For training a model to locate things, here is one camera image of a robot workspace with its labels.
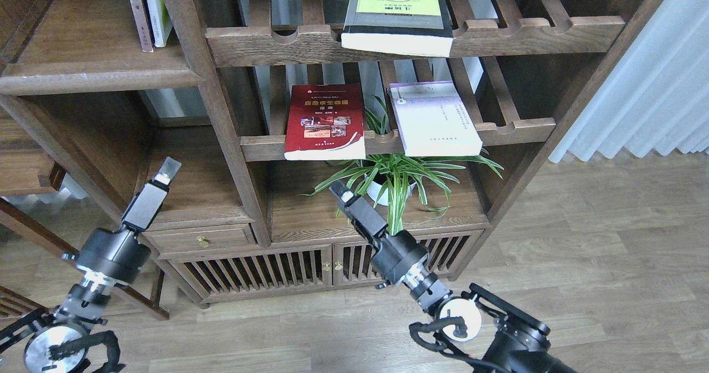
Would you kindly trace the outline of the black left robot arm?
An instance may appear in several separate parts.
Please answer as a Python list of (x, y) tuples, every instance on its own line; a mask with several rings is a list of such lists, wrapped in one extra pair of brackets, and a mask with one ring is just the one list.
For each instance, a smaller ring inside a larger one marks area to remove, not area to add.
[(79, 284), (53, 311), (37, 308), (2, 330), (2, 350), (24, 338), (24, 363), (30, 372), (83, 372), (89, 367), (89, 348), (106, 347), (108, 360), (99, 372), (119, 372), (121, 349), (111, 330), (93, 333), (96, 325), (106, 324), (103, 313), (114, 287), (124, 289), (132, 284), (150, 256), (149, 248), (140, 243), (157, 216), (169, 193), (169, 186), (181, 168), (170, 157), (147, 181), (121, 217), (116, 231), (95, 229), (78, 252), (65, 252), (63, 259), (73, 262), (84, 272)]

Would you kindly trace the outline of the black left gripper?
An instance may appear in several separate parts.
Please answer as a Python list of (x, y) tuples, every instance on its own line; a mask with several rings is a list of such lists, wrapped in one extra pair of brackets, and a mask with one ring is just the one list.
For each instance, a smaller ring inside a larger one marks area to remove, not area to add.
[(142, 191), (132, 199), (121, 217), (121, 227), (111, 232), (95, 229), (78, 252), (64, 252), (62, 259), (74, 261), (87, 277), (96, 275), (108, 285), (129, 285), (140, 267), (150, 256), (150, 249), (138, 242), (138, 235), (147, 230), (169, 192), (182, 164), (167, 157)]

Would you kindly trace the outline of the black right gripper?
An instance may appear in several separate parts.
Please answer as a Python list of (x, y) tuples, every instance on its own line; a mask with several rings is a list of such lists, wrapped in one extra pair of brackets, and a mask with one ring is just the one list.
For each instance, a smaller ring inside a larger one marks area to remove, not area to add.
[(388, 233), (385, 219), (342, 181), (334, 181), (329, 190), (343, 204), (343, 211), (357, 232), (374, 248), (371, 262), (383, 280), (388, 285), (403, 282), (408, 289), (418, 287), (428, 275), (424, 267), (428, 250), (405, 230)]

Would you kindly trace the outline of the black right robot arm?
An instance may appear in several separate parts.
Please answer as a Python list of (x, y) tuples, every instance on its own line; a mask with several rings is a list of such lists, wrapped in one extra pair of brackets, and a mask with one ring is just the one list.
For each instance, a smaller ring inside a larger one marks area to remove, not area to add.
[[(381, 288), (405, 285), (430, 318), (412, 323), (410, 337), (426, 350), (473, 368), (475, 372), (570, 372), (572, 368), (549, 354), (549, 327), (480, 285), (454, 295), (428, 269), (429, 252), (405, 230), (393, 233), (365, 199), (342, 181), (330, 191), (357, 232), (372, 247), (370, 267), (382, 277)], [(493, 340), (481, 358), (471, 357), (458, 343), (479, 334), (483, 315), (496, 326)]]

